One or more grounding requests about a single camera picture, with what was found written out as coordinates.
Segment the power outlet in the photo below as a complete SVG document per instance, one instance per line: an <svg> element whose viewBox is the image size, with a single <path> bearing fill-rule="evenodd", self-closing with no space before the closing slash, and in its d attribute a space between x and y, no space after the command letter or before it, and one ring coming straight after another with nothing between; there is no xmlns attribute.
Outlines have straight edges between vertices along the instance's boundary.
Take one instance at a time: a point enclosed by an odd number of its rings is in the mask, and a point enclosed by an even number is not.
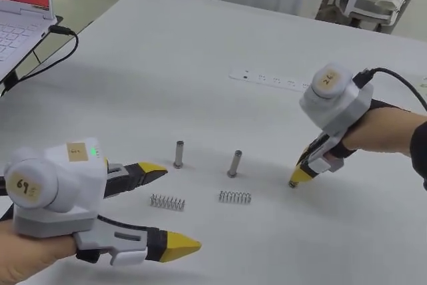
<svg viewBox="0 0 427 285"><path fill-rule="evenodd" d="M293 91L305 91L310 86L307 81L257 73L248 69L235 69L230 74L230 78Z"/></svg>

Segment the metal pin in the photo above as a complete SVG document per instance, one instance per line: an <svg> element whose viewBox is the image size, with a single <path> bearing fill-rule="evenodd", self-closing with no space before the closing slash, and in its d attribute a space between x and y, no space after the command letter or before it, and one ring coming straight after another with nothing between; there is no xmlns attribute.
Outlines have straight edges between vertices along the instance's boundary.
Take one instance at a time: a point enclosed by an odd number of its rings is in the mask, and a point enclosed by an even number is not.
<svg viewBox="0 0 427 285"><path fill-rule="evenodd" d="M298 183L298 182L293 182L293 181L289 181L289 187L291 187L293 190L295 189L295 188L297 188L298 187L298 185L299 185L300 183Z"/></svg>
<svg viewBox="0 0 427 285"><path fill-rule="evenodd" d="M174 168L182 168L182 154L184 152L184 142L179 140L176 142L175 161L173 163Z"/></svg>
<svg viewBox="0 0 427 285"><path fill-rule="evenodd" d="M238 166L239 166L241 157L242 157L242 151L236 150L236 152L234 153L232 165L230 166L230 169L227 172L228 177L235 178L236 175L238 174Z"/></svg>

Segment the compression spring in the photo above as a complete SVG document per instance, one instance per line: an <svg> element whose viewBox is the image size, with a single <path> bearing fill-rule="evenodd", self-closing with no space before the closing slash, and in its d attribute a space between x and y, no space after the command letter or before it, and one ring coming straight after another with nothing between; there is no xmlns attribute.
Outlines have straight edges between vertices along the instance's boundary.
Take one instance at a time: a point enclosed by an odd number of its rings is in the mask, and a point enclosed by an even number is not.
<svg viewBox="0 0 427 285"><path fill-rule="evenodd" d="M239 204L250 204L252 201L252 195L243 192L227 192L222 190L220 192L220 202L223 203L239 203Z"/></svg>
<svg viewBox="0 0 427 285"><path fill-rule="evenodd" d="M185 206L185 200L171 196L163 196L153 194L150 197L150 205L158 208L166 208L168 210L183 210Z"/></svg>

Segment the laptop charging cable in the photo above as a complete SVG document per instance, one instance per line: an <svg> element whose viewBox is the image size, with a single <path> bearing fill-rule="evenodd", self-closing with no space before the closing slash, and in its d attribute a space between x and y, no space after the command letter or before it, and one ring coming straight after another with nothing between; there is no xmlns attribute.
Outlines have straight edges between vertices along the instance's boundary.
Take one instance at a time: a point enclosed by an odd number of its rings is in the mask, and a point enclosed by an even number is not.
<svg viewBox="0 0 427 285"><path fill-rule="evenodd" d="M41 73L44 73L45 71L55 67L57 64L67 60L77 51L77 48L79 47L79 36L76 34L76 32L72 31L70 28L66 28L58 25L51 26L49 28L49 32L57 35L73 36L75 38L74 48L66 56L62 57L61 59L58 59L54 63L51 63L47 67L44 67L43 69L40 69L33 73L29 73L21 78L16 79L13 83L10 83L8 86L5 86L5 89L3 90L3 93L1 94L1 96L5 95L5 93L7 93L12 88L14 88L18 83L22 83L25 80L38 76Z"/></svg>

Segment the yellow tip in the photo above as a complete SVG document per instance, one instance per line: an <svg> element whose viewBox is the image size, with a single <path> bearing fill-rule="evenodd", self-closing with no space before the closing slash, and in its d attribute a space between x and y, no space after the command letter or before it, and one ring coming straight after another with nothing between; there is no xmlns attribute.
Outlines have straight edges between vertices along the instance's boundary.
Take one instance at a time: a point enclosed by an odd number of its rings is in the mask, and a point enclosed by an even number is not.
<svg viewBox="0 0 427 285"><path fill-rule="evenodd" d="M292 173L290 182L291 183L305 183L312 180L313 177L308 175L304 170L301 169L300 165L295 167L294 172Z"/></svg>
<svg viewBox="0 0 427 285"><path fill-rule="evenodd" d="M178 258L197 252L201 243L182 234L167 232L167 248L160 258L161 263L171 262Z"/></svg>
<svg viewBox="0 0 427 285"><path fill-rule="evenodd" d="M152 164L152 163L138 163L138 165L142 168L145 173L150 173L154 171L166 171L166 168L160 165Z"/></svg>

